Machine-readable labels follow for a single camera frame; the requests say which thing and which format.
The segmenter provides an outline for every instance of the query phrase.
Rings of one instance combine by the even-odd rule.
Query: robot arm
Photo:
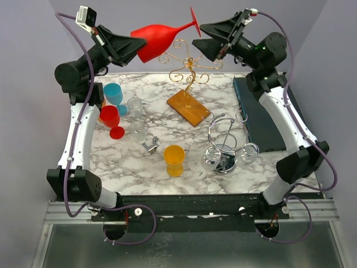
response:
[[[145,39],[115,35],[102,25],[96,27],[96,17],[97,13],[93,9],[84,6],[80,7],[76,16],[76,23],[88,31],[95,42],[88,51],[94,75],[110,63],[126,66],[137,55],[137,51],[147,43]],[[55,70],[55,78],[61,85],[62,91],[69,95],[71,123],[63,155],[57,169],[47,171],[47,181],[57,197],[64,199],[64,181],[67,179],[65,174],[68,173],[69,201],[85,201],[107,208],[122,206],[119,193],[102,188],[100,178],[89,171],[91,141],[104,100],[103,85],[94,83],[89,101],[85,101],[92,80],[85,55],[78,60],[60,64]],[[78,130],[76,135],[73,135],[77,125]],[[69,159],[72,146],[73,154]]]
[[[273,32],[255,45],[243,36],[243,28],[257,14],[256,9],[245,9],[226,21],[201,25],[201,31],[212,39],[194,40],[192,44],[211,61],[231,54],[235,63],[242,63],[253,69],[247,75],[248,88],[272,117],[283,137],[289,155],[277,162],[276,178],[259,196],[259,209],[265,212],[281,204],[297,182],[316,171],[323,157],[305,140],[283,101],[285,84],[276,66],[286,58],[286,38],[281,33]],[[327,142],[318,142],[294,106],[291,103],[288,105],[306,135],[327,153]]]

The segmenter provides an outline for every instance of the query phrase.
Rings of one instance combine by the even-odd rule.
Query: metal clip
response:
[[[151,154],[151,153],[155,152],[156,149],[158,148],[158,144],[156,143],[157,141],[158,141],[158,137],[154,137],[152,139],[152,145],[151,146],[147,146],[145,142],[142,145],[144,146],[146,151],[148,151]]]

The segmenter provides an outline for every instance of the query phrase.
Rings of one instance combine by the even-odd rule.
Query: metal wine glass holder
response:
[[[212,121],[210,123],[210,126],[208,128],[208,141],[209,141],[209,143],[210,143],[210,145],[212,147],[216,147],[221,152],[220,162],[219,162],[217,168],[213,170],[213,172],[217,173],[217,174],[220,174],[220,175],[229,174],[237,166],[237,159],[236,159],[237,152],[239,150],[241,150],[244,147],[245,144],[248,143],[248,130],[247,130],[245,124],[244,124],[248,118],[246,118],[244,121],[241,121],[241,120],[237,119],[237,115],[236,115],[236,118],[225,117],[226,116],[225,113],[222,113],[217,117],[215,117],[213,113],[212,113],[212,115],[213,115],[213,119],[212,119]],[[217,123],[219,123],[221,121],[229,121],[230,122],[230,126],[229,126],[227,132],[226,133],[221,133],[221,134],[217,135],[216,137],[212,138],[212,135],[211,135],[212,128]],[[241,147],[238,146],[237,138],[230,133],[234,123],[237,123],[237,124],[241,125],[242,129],[246,132],[245,141],[243,142],[243,145]],[[225,138],[224,138],[223,143],[216,144],[216,140],[219,137],[224,136],[224,135],[225,135]],[[226,144],[227,138],[229,136],[234,140],[235,144],[234,144],[233,147],[228,146]]]

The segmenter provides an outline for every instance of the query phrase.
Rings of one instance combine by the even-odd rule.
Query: glass panel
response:
[[[291,240],[306,231],[307,223],[281,223],[277,238]],[[127,234],[137,241],[145,234]],[[100,225],[54,226],[44,267],[204,267],[308,268],[342,267],[328,222],[314,223],[309,238],[278,245],[256,233],[156,233],[138,246],[104,243]]]

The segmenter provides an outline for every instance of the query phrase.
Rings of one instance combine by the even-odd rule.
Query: gold wire stand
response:
[[[173,82],[181,82],[184,79],[183,74],[175,74],[173,75],[174,72],[180,71],[182,69],[189,69],[190,75],[186,78],[186,82],[188,83],[187,87],[178,93],[176,93],[174,96],[172,96],[170,99],[167,100],[167,104],[173,108],[178,114],[180,114],[185,120],[187,120],[193,127],[196,127],[199,123],[201,123],[207,116],[209,116],[211,113],[210,111],[204,107],[198,100],[196,100],[190,92],[192,91],[192,85],[194,83],[198,84],[206,84],[210,80],[210,77],[207,73],[203,73],[200,76],[200,79],[197,79],[196,72],[194,71],[194,68],[203,68],[203,69],[221,69],[223,67],[223,63],[221,61],[218,61],[220,65],[218,65],[216,62],[214,62],[214,65],[218,65],[216,67],[206,67],[206,66],[201,66],[198,65],[198,61],[201,59],[202,55],[199,56],[198,58],[194,59],[190,56],[190,51],[189,51],[189,46],[187,42],[183,39],[177,39],[173,42],[174,48],[180,48],[181,43],[184,43],[186,45],[186,50],[187,50],[187,58],[184,60],[181,60],[177,58],[176,56],[170,54],[170,53],[163,53],[159,56],[158,60],[161,63],[168,63],[170,60],[167,56],[170,56],[174,58],[177,61],[180,61],[183,63],[183,67],[173,70],[169,73],[169,78]]]

